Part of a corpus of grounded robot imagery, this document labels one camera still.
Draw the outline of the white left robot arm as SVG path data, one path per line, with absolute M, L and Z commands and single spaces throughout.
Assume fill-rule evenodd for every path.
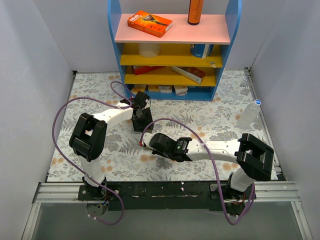
M 85 190 L 95 200 L 106 196 L 106 177 L 102 171 L 100 155 L 104 149 L 106 133 L 116 125 L 131 120 L 135 132 L 152 130 L 150 97 L 139 91 L 130 100 L 121 100 L 115 108 L 93 115 L 80 115 L 69 140 L 69 146 L 78 156 L 84 170 L 82 177 Z

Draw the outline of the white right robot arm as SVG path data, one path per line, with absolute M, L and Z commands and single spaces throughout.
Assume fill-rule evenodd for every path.
M 254 182 L 271 180 L 274 149 L 250 133 L 241 138 L 227 141 L 208 141 L 201 143 L 197 139 L 181 137 L 173 140 L 162 133 L 146 133 L 142 146 L 176 162 L 194 162 L 199 160 L 218 160 L 239 165 L 231 174 L 226 186 L 227 195 L 237 199 Z

